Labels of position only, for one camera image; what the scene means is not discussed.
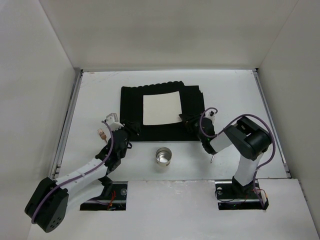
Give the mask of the white square plate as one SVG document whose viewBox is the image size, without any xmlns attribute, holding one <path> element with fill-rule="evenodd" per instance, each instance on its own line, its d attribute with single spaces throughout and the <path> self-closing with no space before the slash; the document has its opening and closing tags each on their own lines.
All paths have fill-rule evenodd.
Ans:
<svg viewBox="0 0 320 240">
<path fill-rule="evenodd" d="M 143 118 L 145 126 L 180 123 L 182 113 L 180 92 L 143 96 Z"/>
</svg>

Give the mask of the silver metal cup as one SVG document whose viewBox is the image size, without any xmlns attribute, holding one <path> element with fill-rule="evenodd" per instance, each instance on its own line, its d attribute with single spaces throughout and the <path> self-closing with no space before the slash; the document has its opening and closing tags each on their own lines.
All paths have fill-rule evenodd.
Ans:
<svg viewBox="0 0 320 240">
<path fill-rule="evenodd" d="M 156 173 L 165 173 L 169 170 L 169 165 L 172 160 L 172 151 L 167 147 L 161 147 L 155 152 L 155 167 Z"/>
</svg>

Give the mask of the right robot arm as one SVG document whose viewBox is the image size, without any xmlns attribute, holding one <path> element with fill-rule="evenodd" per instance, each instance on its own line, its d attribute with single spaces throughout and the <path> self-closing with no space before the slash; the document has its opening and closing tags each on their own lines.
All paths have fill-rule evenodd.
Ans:
<svg viewBox="0 0 320 240">
<path fill-rule="evenodd" d="M 199 139 L 208 154 L 215 156 L 229 146 L 234 146 L 240 154 L 240 160 L 231 180 L 232 187 L 235 192 L 242 194 L 254 190 L 260 159 L 274 143 L 269 126 L 261 118 L 245 113 L 215 133 L 212 116 L 180 114 L 179 117 L 187 131 Z"/>
</svg>

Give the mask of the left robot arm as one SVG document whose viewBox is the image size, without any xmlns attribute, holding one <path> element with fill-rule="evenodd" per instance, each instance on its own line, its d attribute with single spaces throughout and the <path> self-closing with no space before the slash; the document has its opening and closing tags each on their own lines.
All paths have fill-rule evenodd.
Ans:
<svg viewBox="0 0 320 240">
<path fill-rule="evenodd" d="M 109 130 L 110 138 L 101 151 L 72 173 L 56 179 L 42 179 L 28 201 L 25 214 L 44 232 L 56 229 L 72 207 L 109 194 L 113 182 L 108 175 L 132 148 L 130 138 L 141 133 L 141 125 L 136 122 L 105 119 L 103 124 Z"/>
</svg>

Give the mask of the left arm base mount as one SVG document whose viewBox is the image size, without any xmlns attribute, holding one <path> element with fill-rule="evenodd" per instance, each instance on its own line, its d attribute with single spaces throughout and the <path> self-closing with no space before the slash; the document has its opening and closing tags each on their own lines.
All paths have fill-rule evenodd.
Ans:
<svg viewBox="0 0 320 240">
<path fill-rule="evenodd" d="M 80 205 L 80 211 L 125 211 L 128 182 L 113 181 L 108 176 L 100 178 L 104 186 L 101 194 Z"/>
</svg>

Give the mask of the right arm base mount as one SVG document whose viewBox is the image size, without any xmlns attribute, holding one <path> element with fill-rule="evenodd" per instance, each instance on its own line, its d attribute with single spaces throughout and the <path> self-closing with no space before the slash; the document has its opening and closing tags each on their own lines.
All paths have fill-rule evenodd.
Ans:
<svg viewBox="0 0 320 240">
<path fill-rule="evenodd" d="M 249 186 L 242 189 L 232 181 L 216 181 L 214 195 L 217 199 L 219 210 L 267 210 L 269 199 L 259 182 L 255 182 L 255 188 Z"/>
</svg>

